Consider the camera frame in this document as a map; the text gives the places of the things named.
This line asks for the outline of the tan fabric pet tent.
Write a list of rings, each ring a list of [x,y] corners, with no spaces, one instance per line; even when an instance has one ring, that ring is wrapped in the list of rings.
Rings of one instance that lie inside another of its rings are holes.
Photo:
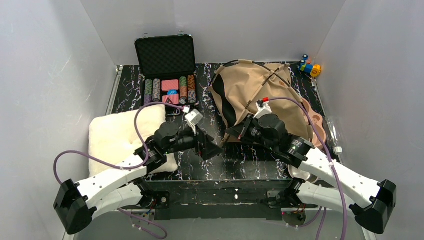
[[[249,60],[221,65],[208,87],[226,128],[240,124],[248,114],[256,114],[258,100],[269,98],[272,113],[285,123],[290,134],[313,138],[312,126],[298,106],[303,102],[292,87],[288,63],[261,65]]]

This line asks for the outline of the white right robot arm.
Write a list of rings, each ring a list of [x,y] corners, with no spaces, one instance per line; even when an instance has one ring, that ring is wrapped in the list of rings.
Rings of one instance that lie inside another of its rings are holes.
[[[332,160],[310,141],[288,133],[285,123],[275,114],[245,120],[226,130],[242,143],[259,144],[285,164],[328,183],[322,187],[301,178],[293,178],[279,194],[292,205],[317,205],[339,211],[355,219],[364,229],[383,234],[396,206],[397,186],[362,176]]]

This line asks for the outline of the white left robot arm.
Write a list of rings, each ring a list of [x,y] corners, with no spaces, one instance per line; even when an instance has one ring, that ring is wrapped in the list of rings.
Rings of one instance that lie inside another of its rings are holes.
[[[167,163],[169,154],[190,149],[203,160],[224,151],[196,125],[179,131],[175,123],[165,122],[142,147],[115,167],[78,182],[61,182],[53,208],[66,233],[77,234],[103,214],[151,200],[152,191],[143,177]]]

